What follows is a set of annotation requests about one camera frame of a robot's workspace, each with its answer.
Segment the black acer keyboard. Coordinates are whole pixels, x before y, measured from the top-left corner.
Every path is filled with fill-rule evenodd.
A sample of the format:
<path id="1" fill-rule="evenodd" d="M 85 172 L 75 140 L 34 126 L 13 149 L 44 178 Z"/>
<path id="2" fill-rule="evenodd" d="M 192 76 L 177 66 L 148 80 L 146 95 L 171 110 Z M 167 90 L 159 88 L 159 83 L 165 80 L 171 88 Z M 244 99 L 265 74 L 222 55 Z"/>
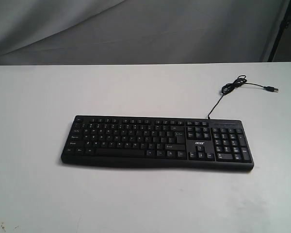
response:
<path id="1" fill-rule="evenodd" d="M 241 121 L 201 118 L 76 116 L 61 160 L 120 168 L 254 167 Z"/>

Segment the grey backdrop cloth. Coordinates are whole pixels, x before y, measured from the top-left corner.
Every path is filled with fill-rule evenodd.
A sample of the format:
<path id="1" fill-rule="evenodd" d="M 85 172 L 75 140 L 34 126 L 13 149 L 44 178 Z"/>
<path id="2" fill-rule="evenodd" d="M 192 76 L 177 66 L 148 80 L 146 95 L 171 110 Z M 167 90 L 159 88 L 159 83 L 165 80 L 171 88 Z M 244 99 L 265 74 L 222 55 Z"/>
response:
<path id="1" fill-rule="evenodd" d="M 0 0 L 0 65 L 264 62 L 286 0 Z"/>

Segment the black metal stand frame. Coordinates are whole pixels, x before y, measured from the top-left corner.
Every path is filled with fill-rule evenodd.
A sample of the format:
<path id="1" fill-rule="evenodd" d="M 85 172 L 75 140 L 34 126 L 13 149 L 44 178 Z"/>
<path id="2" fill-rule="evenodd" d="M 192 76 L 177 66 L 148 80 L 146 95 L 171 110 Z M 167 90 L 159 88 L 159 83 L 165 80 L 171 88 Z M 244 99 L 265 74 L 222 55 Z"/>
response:
<path id="1" fill-rule="evenodd" d="M 291 62 L 291 0 L 279 26 L 268 62 Z"/>

